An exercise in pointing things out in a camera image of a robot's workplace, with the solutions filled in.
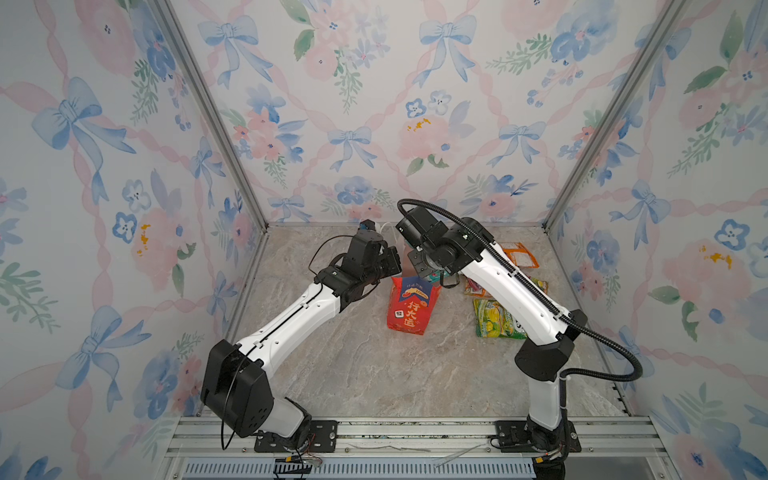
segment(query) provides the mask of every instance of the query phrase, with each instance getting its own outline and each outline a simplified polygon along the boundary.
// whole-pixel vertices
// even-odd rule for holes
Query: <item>green snack package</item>
[[[477,336],[504,339],[527,339],[520,322],[496,300],[475,299],[475,316],[478,323],[475,327]]]

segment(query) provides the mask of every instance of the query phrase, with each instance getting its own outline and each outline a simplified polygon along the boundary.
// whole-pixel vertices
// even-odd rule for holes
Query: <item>floral wallpaper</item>
[[[551,230],[686,479],[768,478],[767,15],[693,0]]]
[[[664,0],[171,4],[268,221],[540,223]]]
[[[141,0],[0,38],[0,479],[153,478],[257,227]]]

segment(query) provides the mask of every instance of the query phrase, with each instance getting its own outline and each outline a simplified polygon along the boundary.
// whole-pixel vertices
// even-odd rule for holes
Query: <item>red snack package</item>
[[[424,335],[432,309],[440,296],[440,286],[417,276],[392,278],[386,325],[393,330]]]

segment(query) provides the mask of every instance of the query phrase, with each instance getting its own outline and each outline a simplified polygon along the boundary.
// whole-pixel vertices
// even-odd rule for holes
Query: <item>gray marble surface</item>
[[[492,227],[501,243],[522,242],[549,282],[549,295],[578,308],[544,231]],[[249,305],[237,338],[258,330],[291,304],[312,281],[307,264],[328,237],[352,227],[271,227]],[[317,256],[317,271],[349,238],[331,240]],[[516,339],[475,335],[471,297],[463,287],[443,289],[424,336],[390,330],[386,310],[392,281],[347,307],[288,357],[270,380],[275,396],[289,396],[316,416],[525,416],[528,382],[515,365]],[[593,340],[581,336],[568,363],[605,371]],[[576,376],[568,387],[572,416],[624,415],[612,384]]]

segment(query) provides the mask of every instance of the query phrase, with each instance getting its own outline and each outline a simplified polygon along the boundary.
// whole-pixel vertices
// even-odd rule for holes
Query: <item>black bracket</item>
[[[498,420],[495,422],[496,437],[498,438],[498,446],[502,453],[513,452],[539,452],[534,449],[531,443],[531,432],[528,430],[527,420]],[[568,422],[568,430],[571,432],[571,438],[568,440],[568,444],[571,447],[571,453],[581,451],[581,442],[579,442],[578,434],[573,422]],[[563,442],[564,435],[563,429],[558,429],[558,440]]]
[[[310,444],[306,450],[312,453],[334,453],[338,426],[339,423],[336,420],[313,420],[310,422],[310,434],[308,436]],[[256,453],[291,452],[283,444],[283,438],[275,433],[257,432],[253,451]]]

